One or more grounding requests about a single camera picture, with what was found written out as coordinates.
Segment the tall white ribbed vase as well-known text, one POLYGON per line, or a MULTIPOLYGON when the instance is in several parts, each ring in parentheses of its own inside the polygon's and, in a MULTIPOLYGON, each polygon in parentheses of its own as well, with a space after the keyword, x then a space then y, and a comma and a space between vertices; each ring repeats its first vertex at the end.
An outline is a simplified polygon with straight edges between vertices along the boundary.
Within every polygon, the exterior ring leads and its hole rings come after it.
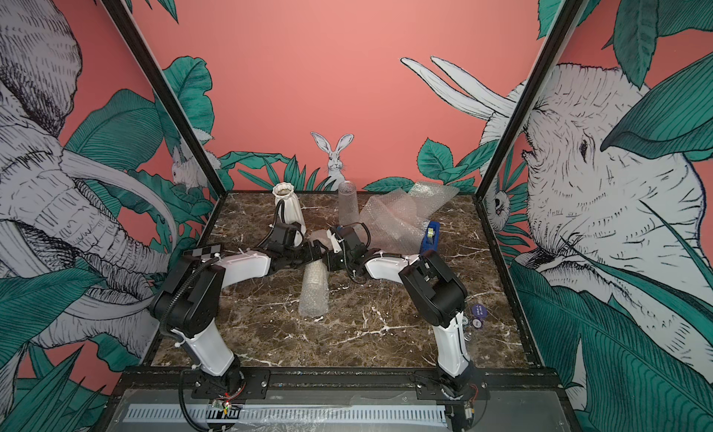
POLYGON ((300 233, 306 233, 306 223, 295 188, 291 183, 278 183, 272 189, 275 205, 279 207, 279 220, 286 224, 298 223, 300 233))

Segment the bubble wrap sheet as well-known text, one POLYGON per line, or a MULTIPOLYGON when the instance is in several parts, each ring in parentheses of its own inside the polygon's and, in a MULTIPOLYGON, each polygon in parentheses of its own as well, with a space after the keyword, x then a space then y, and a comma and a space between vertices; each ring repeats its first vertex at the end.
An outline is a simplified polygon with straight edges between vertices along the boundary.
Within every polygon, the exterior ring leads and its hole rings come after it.
POLYGON ((323 248, 319 248, 320 259, 304 268, 298 311, 303 317, 318 318, 329 311, 329 270, 324 257, 327 251, 332 251, 332 243, 327 230, 315 231, 308 239, 310 244, 319 241, 323 248))

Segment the bubble wrap pile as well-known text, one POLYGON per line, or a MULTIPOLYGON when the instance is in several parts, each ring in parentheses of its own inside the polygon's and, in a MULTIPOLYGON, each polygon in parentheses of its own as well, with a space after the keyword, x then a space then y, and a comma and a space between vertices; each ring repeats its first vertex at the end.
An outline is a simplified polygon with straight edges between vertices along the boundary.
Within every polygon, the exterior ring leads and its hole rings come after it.
POLYGON ((420 252, 431 216, 460 190, 457 187, 418 181, 406 192, 393 190, 371 196, 359 220, 371 233, 371 247, 388 253, 412 255, 420 252))

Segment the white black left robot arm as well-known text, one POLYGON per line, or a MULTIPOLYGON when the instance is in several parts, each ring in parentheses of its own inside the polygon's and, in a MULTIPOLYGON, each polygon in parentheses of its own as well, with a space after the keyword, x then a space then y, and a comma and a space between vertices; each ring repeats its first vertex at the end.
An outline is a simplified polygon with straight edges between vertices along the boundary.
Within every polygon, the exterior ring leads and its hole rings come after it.
POLYGON ((241 254, 227 256, 221 244, 185 253, 152 300, 150 314, 159 321, 161 335, 173 339, 197 365, 194 397, 231 402, 246 386, 240 359, 215 323, 222 290, 283 269, 300 268, 326 255, 328 248, 319 241, 308 241, 304 225, 290 222, 287 216, 286 203, 280 200, 269 233, 256 248, 241 254))

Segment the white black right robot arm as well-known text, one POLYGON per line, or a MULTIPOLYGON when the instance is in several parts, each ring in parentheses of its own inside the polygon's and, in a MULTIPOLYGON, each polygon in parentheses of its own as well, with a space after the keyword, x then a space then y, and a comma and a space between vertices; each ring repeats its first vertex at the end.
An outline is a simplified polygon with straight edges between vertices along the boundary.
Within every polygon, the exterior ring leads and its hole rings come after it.
POLYGON ((467 290, 434 250, 402 255, 370 248, 351 226, 328 231, 332 251, 324 261, 353 280, 366 277, 403 285, 421 318, 432 326, 437 347, 437 383, 451 400, 473 396, 476 369, 463 330, 467 290))

